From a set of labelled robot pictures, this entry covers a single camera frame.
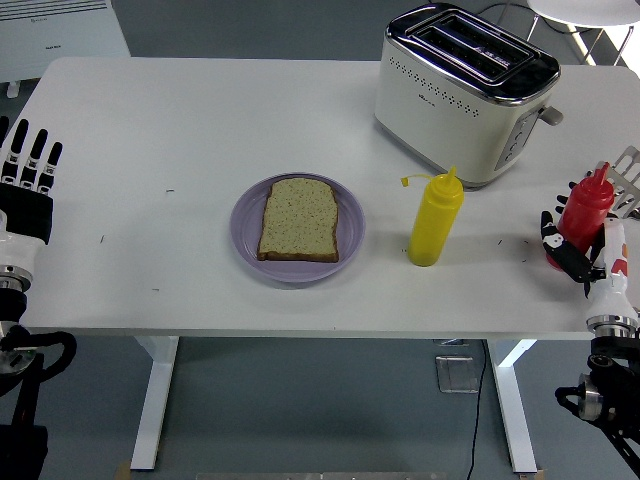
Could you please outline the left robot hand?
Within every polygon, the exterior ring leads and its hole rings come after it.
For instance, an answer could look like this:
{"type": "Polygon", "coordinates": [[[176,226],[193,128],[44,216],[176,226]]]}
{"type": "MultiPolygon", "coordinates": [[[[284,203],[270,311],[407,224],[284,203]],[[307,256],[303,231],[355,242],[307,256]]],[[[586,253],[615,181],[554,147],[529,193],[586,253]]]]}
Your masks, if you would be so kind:
{"type": "Polygon", "coordinates": [[[63,145],[55,142],[48,156],[42,157],[48,131],[41,129],[22,160],[28,130],[29,122],[19,120],[1,159],[1,270],[23,276],[33,273],[36,254],[50,240],[50,191],[63,152],[63,145]]]}

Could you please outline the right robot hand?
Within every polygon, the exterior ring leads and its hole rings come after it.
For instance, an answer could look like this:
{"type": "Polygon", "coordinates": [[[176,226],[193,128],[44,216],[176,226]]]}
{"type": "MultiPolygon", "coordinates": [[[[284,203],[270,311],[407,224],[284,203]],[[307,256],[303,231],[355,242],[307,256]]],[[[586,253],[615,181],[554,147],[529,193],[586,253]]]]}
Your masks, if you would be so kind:
{"type": "Polygon", "coordinates": [[[540,235],[548,258],[584,287],[590,302],[588,330],[597,337],[633,336],[639,328],[639,314],[627,298],[628,254],[622,221],[604,219],[590,255],[581,253],[560,233],[548,211],[541,213],[540,235]]]}

